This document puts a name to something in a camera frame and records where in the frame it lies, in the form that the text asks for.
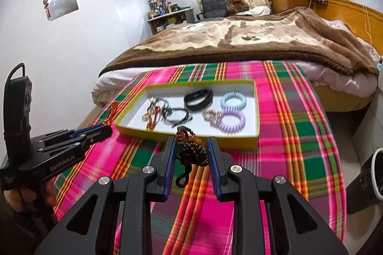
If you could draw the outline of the left hand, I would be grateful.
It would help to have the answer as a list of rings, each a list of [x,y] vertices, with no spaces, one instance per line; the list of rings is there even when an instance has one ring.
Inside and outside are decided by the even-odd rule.
[[[50,207],[55,207],[56,193],[53,180],[46,182],[45,184],[45,203]],[[37,198],[37,194],[33,190],[28,188],[21,188],[20,190],[12,189],[3,191],[4,198],[7,204],[15,211],[21,212],[23,210],[24,203],[31,203]]]

